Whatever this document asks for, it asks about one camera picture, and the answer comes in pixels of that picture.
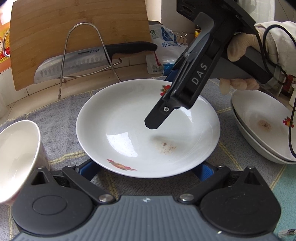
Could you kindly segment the white sleeved right forearm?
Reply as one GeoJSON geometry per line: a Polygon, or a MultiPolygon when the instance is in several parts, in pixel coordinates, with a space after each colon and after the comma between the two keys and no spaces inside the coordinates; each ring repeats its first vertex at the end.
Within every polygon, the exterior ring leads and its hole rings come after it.
{"type": "MultiPolygon", "coordinates": [[[[284,27],[295,39],[295,23],[291,21],[271,21],[255,24],[261,39],[263,39],[265,30],[272,25],[284,27]]],[[[295,45],[289,35],[280,28],[272,28],[267,33],[266,45],[269,59],[273,63],[281,66],[288,75],[295,76],[295,45]]]]}

